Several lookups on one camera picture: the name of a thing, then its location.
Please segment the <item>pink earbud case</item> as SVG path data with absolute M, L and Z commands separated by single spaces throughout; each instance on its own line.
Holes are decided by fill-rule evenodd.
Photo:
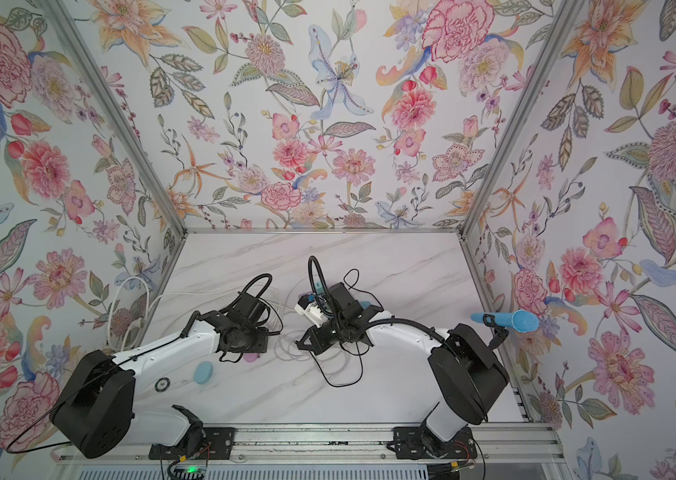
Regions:
M 260 354 L 258 353 L 246 353 L 243 355 L 243 360 L 247 363 L 252 363 L 255 362 L 260 358 Z

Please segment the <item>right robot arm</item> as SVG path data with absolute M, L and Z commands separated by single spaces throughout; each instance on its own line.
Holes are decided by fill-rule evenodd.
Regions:
M 440 398 L 418 427 L 395 427 L 392 450 L 399 459 L 474 459 L 479 454 L 471 428 L 489 412 L 509 384 L 495 349 L 506 329 L 496 325 L 487 344 L 469 325 L 438 330 L 404 319 L 379 305 L 362 303 L 339 283 L 299 297 L 294 310 L 312 326 L 296 342 L 313 358 L 334 346 L 354 343 L 417 355 L 428 362 Z

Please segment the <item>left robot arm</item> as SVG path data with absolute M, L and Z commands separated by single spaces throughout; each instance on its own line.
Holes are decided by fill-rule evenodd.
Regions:
M 263 298 L 241 292 L 229 305 L 193 312 L 173 334 L 132 350 L 83 357 L 49 419 L 86 458 L 120 445 L 157 445 L 191 457 L 210 440 L 203 421 L 168 392 L 212 376 L 211 356 L 263 353 L 274 316 Z

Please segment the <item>small black round disc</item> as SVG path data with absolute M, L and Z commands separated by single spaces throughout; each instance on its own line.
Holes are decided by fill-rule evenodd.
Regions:
M 162 377 L 156 381 L 154 388 L 158 393 L 163 393 L 167 391 L 170 388 L 170 386 L 171 386 L 170 379 L 167 377 Z

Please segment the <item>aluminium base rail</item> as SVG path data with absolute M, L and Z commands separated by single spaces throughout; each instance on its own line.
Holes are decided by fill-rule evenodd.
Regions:
M 498 463 L 565 462 L 556 432 L 543 423 L 471 426 L 432 451 L 416 423 L 207 424 L 217 463 L 391 463 L 449 460 Z

